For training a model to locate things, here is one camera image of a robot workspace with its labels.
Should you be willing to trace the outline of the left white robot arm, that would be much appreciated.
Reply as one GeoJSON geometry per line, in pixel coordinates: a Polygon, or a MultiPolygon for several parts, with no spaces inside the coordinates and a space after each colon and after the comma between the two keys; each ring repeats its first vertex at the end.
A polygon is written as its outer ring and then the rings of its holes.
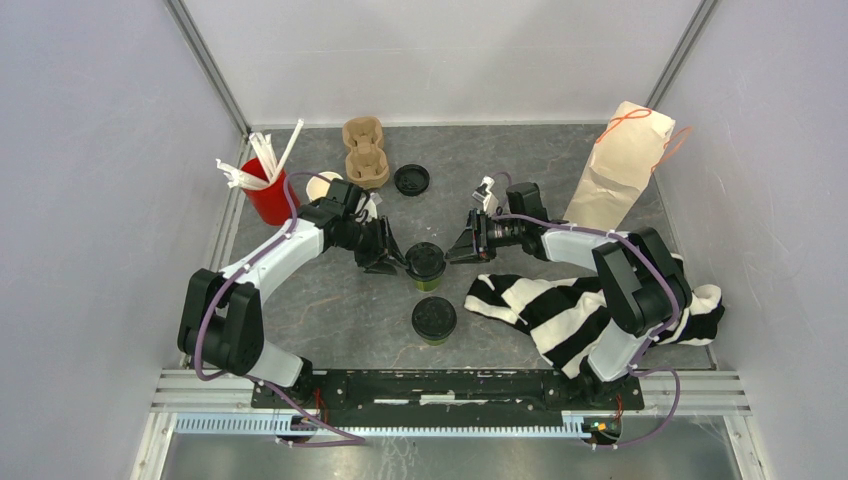
{"type": "Polygon", "coordinates": [[[370,216],[369,195],[331,180],[325,196],[293,208],[290,219],[252,253],[219,270],[190,278],[177,335],[196,375],[210,381],[232,374],[276,385],[290,407],[314,394],[311,363],[268,341],[263,306],[302,266],[330,248],[354,255],[367,273],[394,275],[405,265],[385,216],[370,216]]]}

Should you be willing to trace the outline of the green paper coffee cup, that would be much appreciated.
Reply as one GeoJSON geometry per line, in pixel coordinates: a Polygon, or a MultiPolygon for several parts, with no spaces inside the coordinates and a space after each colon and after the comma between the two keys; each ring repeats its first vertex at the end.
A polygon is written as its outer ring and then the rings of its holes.
{"type": "Polygon", "coordinates": [[[435,334],[419,332],[418,335],[422,340],[430,346],[438,346],[444,344],[451,335],[451,331],[439,332],[435,334]]]}

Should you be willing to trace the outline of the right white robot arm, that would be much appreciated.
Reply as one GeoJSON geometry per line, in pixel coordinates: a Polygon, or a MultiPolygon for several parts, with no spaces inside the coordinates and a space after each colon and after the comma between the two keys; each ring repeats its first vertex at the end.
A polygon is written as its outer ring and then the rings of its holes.
{"type": "Polygon", "coordinates": [[[563,310],[528,330],[547,354],[557,354],[584,330],[598,335],[577,355],[573,382],[580,400],[602,408],[618,393],[617,381],[635,373],[649,344],[681,319],[692,301],[683,271],[653,228],[630,233],[550,222],[537,184],[524,182],[506,190],[509,211],[489,215],[470,211],[465,229],[447,251],[451,264],[489,262],[498,248],[520,245],[537,259],[577,265],[594,272],[599,282],[600,309],[607,322],[587,319],[571,328],[563,310]]]}

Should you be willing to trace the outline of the brown paper bag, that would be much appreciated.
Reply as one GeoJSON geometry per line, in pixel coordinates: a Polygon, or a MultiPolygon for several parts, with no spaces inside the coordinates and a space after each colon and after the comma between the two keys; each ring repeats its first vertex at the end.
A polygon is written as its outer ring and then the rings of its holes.
{"type": "Polygon", "coordinates": [[[595,140],[564,219],[582,227],[614,230],[647,188],[660,165],[692,133],[651,108],[624,101],[595,140]]]}

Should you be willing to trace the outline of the black coffee lid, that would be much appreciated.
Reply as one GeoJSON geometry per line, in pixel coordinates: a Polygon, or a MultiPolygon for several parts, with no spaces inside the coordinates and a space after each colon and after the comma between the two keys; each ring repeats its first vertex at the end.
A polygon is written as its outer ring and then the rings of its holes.
{"type": "Polygon", "coordinates": [[[418,242],[406,252],[407,273],[420,276],[443,275],[446,261],[442,249],[430,242],[418,242]]]}
{"type": "Polygon", "coordinates": [[[456,310],[450,301],[439,296],[429,296],[419,301],[412,310],[411,324],[418,334],[454,331],[457,325],[456,310]]]}

